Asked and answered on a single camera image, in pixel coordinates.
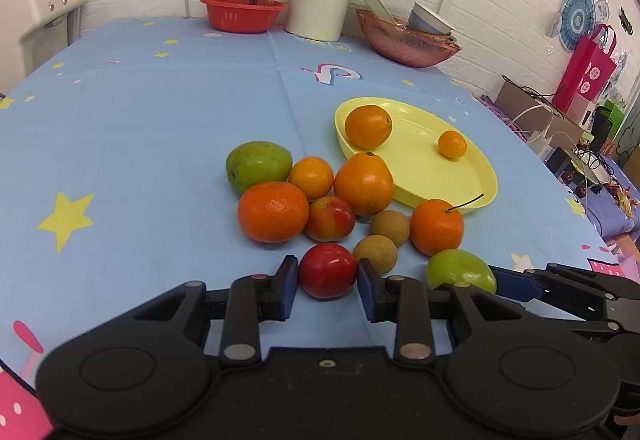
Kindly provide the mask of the orange with long stem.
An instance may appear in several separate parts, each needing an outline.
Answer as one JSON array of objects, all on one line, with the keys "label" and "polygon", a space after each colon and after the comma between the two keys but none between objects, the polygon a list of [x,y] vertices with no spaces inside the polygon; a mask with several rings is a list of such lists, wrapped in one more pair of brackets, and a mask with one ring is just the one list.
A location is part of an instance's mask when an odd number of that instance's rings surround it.
[{"label": "orange with long stem", "polygon": [[457,249],[464,236],[464,220],[461,208],[478,201],[484,194],[458,205],[441,199],[421,202],[410,217],[410,241],[426,256],[433,256],[446,249]]}]

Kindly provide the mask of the pink gift bag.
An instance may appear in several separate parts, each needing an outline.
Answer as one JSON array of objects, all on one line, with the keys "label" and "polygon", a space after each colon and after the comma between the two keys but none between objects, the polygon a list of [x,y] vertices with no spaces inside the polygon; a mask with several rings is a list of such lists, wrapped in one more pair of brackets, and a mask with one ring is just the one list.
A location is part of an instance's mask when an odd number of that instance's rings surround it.
[{"label": "pink gift bag", "polygon": [[612,55],[617,36],[610,24],[597,24],[592,33],[582,35],[562,80],[552,98],[552,104],[563,113],[574,98],[581,96],[593,101],[616,69]]}]

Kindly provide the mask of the pink glass bowl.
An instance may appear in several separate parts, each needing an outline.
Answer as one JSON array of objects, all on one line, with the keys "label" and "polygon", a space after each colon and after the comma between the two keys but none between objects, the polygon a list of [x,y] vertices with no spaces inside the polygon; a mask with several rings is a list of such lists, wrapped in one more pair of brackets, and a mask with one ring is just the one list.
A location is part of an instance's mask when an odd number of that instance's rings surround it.
[{"label": "pink glass bowl", "polygon": [[424,69],[437,66],[460,52],[454,37],[425,33],[378,18],[372,11],[357,9],[361,32],[382,57],[403,66]]}]

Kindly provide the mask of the yellow plastic plate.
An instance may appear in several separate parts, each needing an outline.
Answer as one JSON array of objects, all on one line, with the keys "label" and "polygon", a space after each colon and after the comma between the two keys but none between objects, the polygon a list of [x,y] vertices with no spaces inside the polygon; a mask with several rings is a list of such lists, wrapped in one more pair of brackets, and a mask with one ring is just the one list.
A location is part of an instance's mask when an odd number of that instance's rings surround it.
[{"label": "yellow plastic plate", "polygon": [[494,167],[472,140],[461,159],[451,161],[437,150],[437,140],[454,127],[431,112],[399,100],[381,97],[357,97],[344,101],[334,112],[338,144],[349,159],[360,151],[347,137],[346,117],[361,106],[384,109],[392,119],[390,137],[373,152],[387,165],[395,182],[394,198],[410,207],[427,199],[441,199],[453,205],[474,203],[462,208],[465,213],[489,205],[498,194]]}]

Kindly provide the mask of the blue star-print tablecloth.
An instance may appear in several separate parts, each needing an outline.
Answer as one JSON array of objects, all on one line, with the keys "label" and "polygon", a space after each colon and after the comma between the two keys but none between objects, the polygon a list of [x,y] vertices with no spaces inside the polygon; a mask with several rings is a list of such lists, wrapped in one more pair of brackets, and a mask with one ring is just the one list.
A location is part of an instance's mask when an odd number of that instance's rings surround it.
[{"label": "blue star-print tablecloth", "polygon": [[[489,160],[498,194],[462,249],[518,272],[587,271],[600,235],[541,160],[442,72],[363,44],[195,20],[114,22],[1,107],[1,434],[6,439],[618,439],[620,372],[583,319],[466,282],[430,290],[409,241],[389,275],[423,284],[434,361],[396,363],[396,325],[298,285],[314,245],[241,230],[228,154],[251,140],[348,160],[334,112],[357,97],[431,112]],[[297,258],[291,316],[262,362],[224,363],[232,283]]]}]

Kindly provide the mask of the white blue ceramic bowl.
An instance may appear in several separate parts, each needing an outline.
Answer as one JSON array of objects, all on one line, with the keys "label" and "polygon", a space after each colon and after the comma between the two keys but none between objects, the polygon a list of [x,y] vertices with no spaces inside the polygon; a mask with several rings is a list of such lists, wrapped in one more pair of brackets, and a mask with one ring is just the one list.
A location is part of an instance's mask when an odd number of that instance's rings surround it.
[{"label": "white blue ceramic bowl", "polygon": [[410,11],[407,26],[425,33],[450,35],[454,26],[430,8],[415,2]]}]

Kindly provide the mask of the round mandarin orange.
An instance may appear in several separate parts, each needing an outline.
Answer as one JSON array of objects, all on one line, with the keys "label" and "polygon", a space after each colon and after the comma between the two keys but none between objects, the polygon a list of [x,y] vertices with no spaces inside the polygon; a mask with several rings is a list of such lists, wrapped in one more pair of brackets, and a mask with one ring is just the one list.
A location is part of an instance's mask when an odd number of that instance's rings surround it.
[{"label": "round mandarin orange", "polygon": [[266,244],[283,243],[296,238],[306,227],[309,202],[292,183],[262,182],[242,194],[236,217],[250,239]]}]

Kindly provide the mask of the dark green mango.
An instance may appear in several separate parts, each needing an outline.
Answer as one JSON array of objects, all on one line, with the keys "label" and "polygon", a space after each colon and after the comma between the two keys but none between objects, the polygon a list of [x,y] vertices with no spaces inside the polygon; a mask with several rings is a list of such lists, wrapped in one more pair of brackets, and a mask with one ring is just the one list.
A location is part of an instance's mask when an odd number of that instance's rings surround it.
[{"label": "dark green mango", "polygon": [[269,141],[248,141],[234,148],[226,160],[226,173],[236,194],[268,181],[285,181],[293,166],[288,149]]}]

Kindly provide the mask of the large pear-shaped orange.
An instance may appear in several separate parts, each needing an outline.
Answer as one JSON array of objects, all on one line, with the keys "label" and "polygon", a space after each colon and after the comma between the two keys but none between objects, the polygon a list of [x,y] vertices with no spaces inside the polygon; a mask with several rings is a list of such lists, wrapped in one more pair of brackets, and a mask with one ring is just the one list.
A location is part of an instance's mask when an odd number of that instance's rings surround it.
[{"label": "large pear-shaped orange", "polygon": [[357,216],[373,216],[390,205],[395,184],[382,157],[367,151],[355,154],[341,166],[333,190]]}]

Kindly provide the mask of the small orange kumquat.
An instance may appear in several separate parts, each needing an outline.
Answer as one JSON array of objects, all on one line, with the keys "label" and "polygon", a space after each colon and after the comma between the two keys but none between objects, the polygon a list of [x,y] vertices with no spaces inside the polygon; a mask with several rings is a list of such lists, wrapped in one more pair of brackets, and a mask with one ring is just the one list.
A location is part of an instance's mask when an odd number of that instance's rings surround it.
[{"label": "small orange kumquat", "polygon": [[318,156],[307,156],[292,167],[288,182],[302,191],[309,202],[313,202],[332,190],[334,174],[325,160]]}]

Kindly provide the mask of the light green apple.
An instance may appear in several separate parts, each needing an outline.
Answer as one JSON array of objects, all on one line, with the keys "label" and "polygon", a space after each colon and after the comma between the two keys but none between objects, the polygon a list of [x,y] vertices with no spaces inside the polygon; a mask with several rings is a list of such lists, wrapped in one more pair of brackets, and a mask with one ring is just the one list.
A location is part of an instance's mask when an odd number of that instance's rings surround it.
[{"label": "light green apple", "polygon": [[497,280],[488,264],[461,249],[445,249],[432,256],[425,267],[425,281],[430,290],[442,284],[466,282],[497,293]]}]

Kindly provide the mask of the cardboard box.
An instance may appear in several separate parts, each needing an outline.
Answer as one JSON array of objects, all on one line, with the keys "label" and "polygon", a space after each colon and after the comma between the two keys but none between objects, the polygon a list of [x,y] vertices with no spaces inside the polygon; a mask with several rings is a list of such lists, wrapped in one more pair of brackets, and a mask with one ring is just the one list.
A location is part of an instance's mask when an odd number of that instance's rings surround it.
[{"label": "cardboard box", "polygon": [[533,87],[515,83],[503,75],[503,84],[494,101],[497,109],[506,115],[506,120],[514,129],[521,130],[535,145],[547,140],[552,148],[575,147],[584,132],[570,122],[567,116]]}]

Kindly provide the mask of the red plastic basket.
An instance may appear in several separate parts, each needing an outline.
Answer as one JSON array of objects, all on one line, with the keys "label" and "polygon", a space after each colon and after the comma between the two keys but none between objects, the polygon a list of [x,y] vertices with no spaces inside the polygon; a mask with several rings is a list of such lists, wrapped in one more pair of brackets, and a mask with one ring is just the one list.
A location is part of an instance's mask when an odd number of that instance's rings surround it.
[{"label": "red plastic basket", "polygon": [[240,34],[268,31],[288,4],[248,4],[232,0],[200,0],[206,7],[207,19],[213,29]]}]

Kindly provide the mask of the green-rimmed plate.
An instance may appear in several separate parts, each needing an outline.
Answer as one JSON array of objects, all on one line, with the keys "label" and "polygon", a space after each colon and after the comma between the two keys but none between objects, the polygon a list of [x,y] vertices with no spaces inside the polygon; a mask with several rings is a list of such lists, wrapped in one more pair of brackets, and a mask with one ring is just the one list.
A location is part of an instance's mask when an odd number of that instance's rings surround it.
[{"label": "green-rimmed plate", "polygon": [[372,11],[376,18],[383,20],[387,23],[395,24],[396,20],[384,5],[382,0],[363,0],[364,4],[366,4],[370,11]]}]

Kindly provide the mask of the black power adapter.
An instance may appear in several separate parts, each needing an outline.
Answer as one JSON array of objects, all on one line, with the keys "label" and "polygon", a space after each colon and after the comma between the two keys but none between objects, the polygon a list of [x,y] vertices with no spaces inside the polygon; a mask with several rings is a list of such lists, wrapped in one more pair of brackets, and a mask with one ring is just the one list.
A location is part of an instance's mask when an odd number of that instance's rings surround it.
[{"label": "black power adapter", "polygon": [[570,163],[570,158],[562,148],[556,148],[548,159],[544,161],[548,170],[551,171],[555,177],[562,175],[568,163]]}]

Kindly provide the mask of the red tomato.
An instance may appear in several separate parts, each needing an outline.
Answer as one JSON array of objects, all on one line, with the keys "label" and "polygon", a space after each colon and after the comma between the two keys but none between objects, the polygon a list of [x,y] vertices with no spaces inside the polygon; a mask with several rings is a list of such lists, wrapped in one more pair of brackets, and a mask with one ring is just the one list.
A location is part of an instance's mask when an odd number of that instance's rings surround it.
[{"label": "red tomato", "polygon": [[335,299],[345,296],[354,286],[356,260],[343,246],[334,243],[314,245],[298,268],[298,285],[311,297]]}]

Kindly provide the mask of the red yellow plum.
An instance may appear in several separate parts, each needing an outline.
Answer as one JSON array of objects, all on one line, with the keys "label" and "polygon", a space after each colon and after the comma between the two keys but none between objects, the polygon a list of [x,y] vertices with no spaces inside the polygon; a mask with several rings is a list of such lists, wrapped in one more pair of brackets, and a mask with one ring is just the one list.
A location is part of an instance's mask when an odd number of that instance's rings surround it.
[{"label": "red yellow plum", "polygon": [[352,207],[340,197],[328,195],[311,203],[305,233],[317,242],[337,242],[355,228]]}]

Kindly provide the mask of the blue round fan decoration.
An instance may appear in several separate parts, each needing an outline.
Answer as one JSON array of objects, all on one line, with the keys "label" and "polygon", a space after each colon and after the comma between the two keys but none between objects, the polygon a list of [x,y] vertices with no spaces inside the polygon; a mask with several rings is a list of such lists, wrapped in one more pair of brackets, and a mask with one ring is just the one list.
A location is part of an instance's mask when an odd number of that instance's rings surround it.
[{"label": "blue round fan decoration", "polygon": [[564,0],[564,3],[551,25],[550,34],[559,38],[561,46],[568,52],[574,52],[579,40],[589,36],[594,22],[594,0]]}]

